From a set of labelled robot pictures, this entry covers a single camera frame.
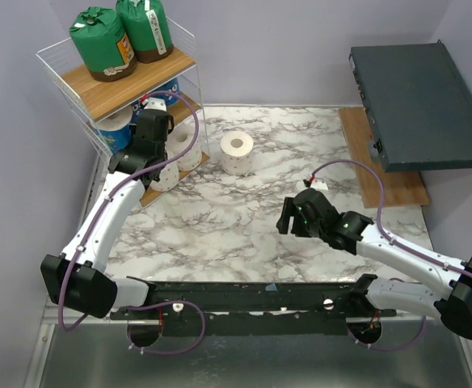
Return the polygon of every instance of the black joint housing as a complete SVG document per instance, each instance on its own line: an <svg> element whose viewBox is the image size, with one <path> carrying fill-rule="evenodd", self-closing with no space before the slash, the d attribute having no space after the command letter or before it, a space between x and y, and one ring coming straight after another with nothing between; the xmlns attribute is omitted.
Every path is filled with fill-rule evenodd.
<svg viewBox="0 0 472 388"><path fill-rule="evenodd" d="M352 286L349 291L349 300L353 307L360 311L361 314L366 316L370 311L375 311L374 306L369 302L366 295L369 290L369 286L375 281L378 276L373 274L364 274L360 276L360 279Z"/></svg>
<svg viewBox="0 0 472 388"><path fill-rule="evenodd" d="M174 128L173 116L157 109L143 109L137 123L131 125L132 138L126 147L112 155L108 171L131 175L154 164L167 160L164 145ZM152 180L158 181L162 168L138 177L148 188Z"/></svg>
<svg viewBox="0 0 472 388"><path fill-rule="evenodd" d="M40 265L49 298L55 304L58 304L61 285L69 263L61 257L46 255ZM114 305L116 296L116 283L89 266L75 264L67 285L64 306L96 318L103 318Z"/></svg>
<svg viewBox="0 0 472 388"><path fill-rule="evenodd" d="M472 258L465 270L472 273ZM449 330L472 340L472 279L461 275L452 287L448 300L441 299L435 307L440 312L440 320Z"/></svg>
<svg viewBox="0 0 472 388"><path fill-rule="evenodd" d="M293 217L292 234L320 238L330 247L356 255L356 242L373 220L356 212L339 213L320 191L307 188L284 199L283 211L276 224L280 234L287 234Z"/></svg>

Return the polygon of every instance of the wooden shelf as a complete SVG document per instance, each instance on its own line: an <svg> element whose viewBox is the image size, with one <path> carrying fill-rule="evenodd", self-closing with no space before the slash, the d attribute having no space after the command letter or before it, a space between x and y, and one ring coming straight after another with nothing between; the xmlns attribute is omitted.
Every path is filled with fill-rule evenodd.
<svg viewBox="0 0 472 388"><path fill-rule="evenodd" d="M339 114L351 159L373 169L383 182L384 206L429 205L430 199L419 172L384 172L380 164L371 162L367 141L372 140L373 135L364 109L340 109ZM377 208L380 202L380 188L377 181L364 168L356 166L355 171L364 207Z"/></svg>
<svg viewBox="0 0 472 388"><path fill-rule="evenodd" d="M91 119L97 121L194 65L193 58L175 47L168 57L153 63L137 63L133 73L114 82L96 81L85 65L62 78L82 98Z"/></svg>
<svg viewBox="0 0 472 388"><path fill-rule="evenodd" d="M209 156L206 153L202 152L202 160L200 161L199 166L201 166L202 164L204 164L208 160L209 160ZM193 171L194 170L181 171L179 173L179 181L184 179L186 176L191 174ZM145 194L142 196L142 198L139 200L139 202L141 202L141 206L144 208L144 207L148 206L149 204L151 204L154 200L159 198L162 194L165 194L165 193L166 192L157 192L157 191L153 190L152 188L149 188L148 190L146 190Z"/></svg>
<svg viewBox="0 0 472 388"><path fill-rule="evenodd" d="M200 109L200 105L198 103L196 103L195 101L190 99L184 93L181 93L181 95L193 106L195 111L198 111ZM168 107L167 111L168 111L168 113L170 113L173 116L173 120L175 121L175 125L177 125L181 121L186 120L191 115L191 112L189 111L189 108L181 100L179 100L178 102L176 102L173 105L171 105L170 107Z"/></svg>

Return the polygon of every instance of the white sticker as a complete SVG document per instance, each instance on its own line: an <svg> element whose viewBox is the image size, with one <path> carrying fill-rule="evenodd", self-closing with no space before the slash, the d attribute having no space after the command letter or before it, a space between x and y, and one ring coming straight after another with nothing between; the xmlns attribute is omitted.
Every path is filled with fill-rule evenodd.
<svg viewBox="0 0 472 388"><path fill-rule="evenodd" d="M154 10L150 10L146 12L146 17L150 22L150 27L152 29L152 33L154 34L158 53L159 55L163 55L166 52L166 45L164 44L164 38L162 38L161 26L158 23L157 14Z"/></svg>
<svg viewBox="0 0 472 388"><path fill-rule="evenodd" d="M324 191L324 192L329 191L329 187L327 186L327 183L324 182L324 179L320 179L320 178L317 178L316 180L314 180L311 183L310 187L314 188L315 190L319 190L319 191Z"/></svg>
<svg viewBox="0 0 472 388"><path fill-rule="evenodd" d="M166 111L166 104L163 99L156 99L154 97L149 97L146 100L145 109L157 109L159 111Z"/></svg>

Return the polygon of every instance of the blue package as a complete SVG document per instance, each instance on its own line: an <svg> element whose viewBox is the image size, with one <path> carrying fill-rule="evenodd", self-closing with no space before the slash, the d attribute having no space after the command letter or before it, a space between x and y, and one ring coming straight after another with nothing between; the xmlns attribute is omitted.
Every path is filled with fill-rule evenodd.
<svg viewBox="0 0 472 388"><path fill-rule="evenodd" d="M131 106L132 106L132 119L130 120L130 122L134 124L137 121L137 118L139 117L139 115L141 114L141 103L139 102L139 100L136 100L133 103L131 103Z"/></svg>
<svg viewBox="0 0 472 388"><path fill-rule="evenodd" d="M132 138L130 132L132 117L133 109L127 106L93 124L113 154L129 144Z"/></svg>
<svg viewBox="0 0 472 388"><path fill-rule="evenodd" d="M179 87L179 79L178 78L173 78L171 81L166 82L164 85L161 87L158 87L155 89L156 91L173 91L174 93L180 93L180 87ZM176 97L173 97L171 95L157 95L156 96L158 99L163 99L164 102L166 103L166 106L169 107L179 101Z"/></svg>

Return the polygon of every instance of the white paper roll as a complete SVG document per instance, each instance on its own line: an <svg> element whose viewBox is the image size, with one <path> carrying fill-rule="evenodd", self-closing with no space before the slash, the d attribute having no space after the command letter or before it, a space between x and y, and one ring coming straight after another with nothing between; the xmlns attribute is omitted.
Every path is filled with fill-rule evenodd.
<svg viewBox="0 0 472 388"><path fill-rule="evenodd" d="M126 147L130 142L132 135L129 124L132 121L132 114L132 107L127 106L101 121L92 123L113 153Z"/></svg>
<svg viewBox="0 0 472 388"><path fill-rule="evenodd" d="M172 150L169 147L166 147L166 152L168 154L168 159L171 159L175 156ZM157 192L167 192L174 188L179 182L179 167L177 162L172 162L167 164L158 175L159 181L152 181L150 187Z"/></svg>
<svg viewBox="0 0 472 388"><path fill-rule="evenodd" d="M129 105L116 113L112 113L109 117L105 117L101 121L94 122L92 126L100 131L119 131L130 123L132 112L132 106Z"/></svg>
<svg viewBox="0 0 472 388"><path fill-rule="evenodd" d="M166 145L170 148L175 155L181 153L186 149L189 143L193 139L195 129L191 125L181 124L168 135ZM198 167L202 160L202 149L198 139L196 140L193 148L191 148L182 158L177 161L179 170L191 171Z"/></svg>
<svg viewBox="0 0 472 388"><path fill-rule="evenodd" d="M220 147L223 171L231 175L246 175L251 171L252 137L242 131L232 131L223 135Z"/></svg>

